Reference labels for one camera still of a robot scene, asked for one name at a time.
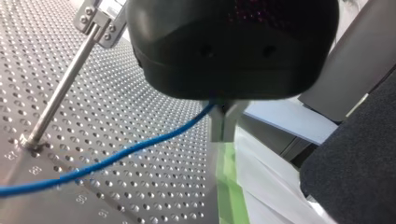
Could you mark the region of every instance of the screw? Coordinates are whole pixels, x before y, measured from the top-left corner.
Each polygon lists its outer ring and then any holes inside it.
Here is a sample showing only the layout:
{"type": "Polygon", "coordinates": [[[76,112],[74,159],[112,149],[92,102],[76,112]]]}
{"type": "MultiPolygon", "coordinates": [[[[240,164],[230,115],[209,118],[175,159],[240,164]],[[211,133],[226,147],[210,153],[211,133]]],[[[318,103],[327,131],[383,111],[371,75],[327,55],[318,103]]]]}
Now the screw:
{"type": "Polygon", "coordinates": [[[85,13],[87,13],[87,15],[91,16],[91,15],[92,15],[92,13],[93,13],[93,10],[92,10],[92,8],[90,8],[90,7],[86,7],[86,8],[85,8],[85,13]]]}
{"type": "Polygon", "coordinates": [[[81,21],[81,23],[87,23],[88,22],[88,19],[87,19],[87,17],[86,16],[81,16],[80,18],[79,18],[79,21],[81,21]]]}
{"type": "Polygon", "coordinates": [[[111,34],[105,34],[105,40],[111,39],[111,34]]]}
{"type": "Polygon", "coordinates": [[[108,27],[108,30],[109,30],[110,32],[115,32],[115,31],[116,31],[116,26],[115,26],[115,25],[110,25],[110,26],[108,27]]]}

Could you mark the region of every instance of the metal post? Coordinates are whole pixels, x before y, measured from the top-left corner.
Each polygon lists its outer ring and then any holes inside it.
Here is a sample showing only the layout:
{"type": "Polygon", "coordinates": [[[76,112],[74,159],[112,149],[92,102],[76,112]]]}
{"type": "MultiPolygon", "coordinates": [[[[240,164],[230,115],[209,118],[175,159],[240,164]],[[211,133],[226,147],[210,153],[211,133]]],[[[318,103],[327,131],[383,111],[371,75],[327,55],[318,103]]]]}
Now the metal post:
{"type": "Polygon", "coordinates": [[[94,24],[92,26],[92,29],[88,34],[87,39],[85,39],[85,41],[82,43],[76,56],[73,58],[73,61],[67,67],[64,77],[62,78],[61,82],[59,83],[52,97],[50,98],[48,105],[38,119],[35,128],[30,133],[29,137],[26,138],[26,136],[24,135],[21,136],[21,145],[23,147],[36,149],[39,146],[39,142],[44,134],[44,131],[46,131],[47,127],[49,126],[50,121],[55,115],[55,112],[61,104],[62,100],[66,96],[66,93],[69,91],[82,65],[89,57],[93,46],[96,43],[96,35],[98,34],[99,30],[99,25],[94,24]]]}

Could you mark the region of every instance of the perforated metal table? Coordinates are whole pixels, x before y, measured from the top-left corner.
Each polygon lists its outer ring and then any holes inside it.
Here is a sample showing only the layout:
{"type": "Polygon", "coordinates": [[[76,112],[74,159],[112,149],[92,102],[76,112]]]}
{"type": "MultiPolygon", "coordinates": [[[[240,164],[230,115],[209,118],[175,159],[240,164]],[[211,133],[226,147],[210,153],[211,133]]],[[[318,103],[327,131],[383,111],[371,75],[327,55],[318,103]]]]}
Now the perforated metal table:
{"type": "MultiPolygon", "coordinates": [[[[66,0],[0,0],[0,185],[93,164],[201,111],[146,83],[126,41],[96,46],[49,125],[39,153],[18,147],[85,38],[66,0]]],[[[219,223],[208,118],[77,183],[0,199],[0,223],[219,223]]]]}

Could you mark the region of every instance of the green tape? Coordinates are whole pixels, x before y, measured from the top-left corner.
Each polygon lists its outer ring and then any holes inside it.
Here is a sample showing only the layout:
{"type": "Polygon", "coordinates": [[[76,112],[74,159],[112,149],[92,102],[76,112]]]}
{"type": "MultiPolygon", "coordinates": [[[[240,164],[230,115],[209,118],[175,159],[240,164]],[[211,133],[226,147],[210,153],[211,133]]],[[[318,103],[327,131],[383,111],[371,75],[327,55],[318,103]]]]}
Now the green tape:
{"type": "Polygon", "coordinates": [[[248,224],[244,194],[236,180],[233,143],[220,145],[216,175],[220,224],[248,224]]]}

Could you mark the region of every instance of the black plastic casing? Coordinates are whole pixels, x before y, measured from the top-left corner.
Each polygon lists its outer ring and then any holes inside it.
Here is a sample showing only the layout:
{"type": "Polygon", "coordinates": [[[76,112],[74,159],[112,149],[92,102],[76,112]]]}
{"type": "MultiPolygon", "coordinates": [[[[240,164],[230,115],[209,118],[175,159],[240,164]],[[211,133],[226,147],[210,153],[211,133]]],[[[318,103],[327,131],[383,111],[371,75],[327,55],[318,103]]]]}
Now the black plastic casing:
{"type": "Polygon", "coordinates": [[[337,0],[130,0],[127,21],[148,83],[195,100],[280,99],[317,80],[337,0]]]}

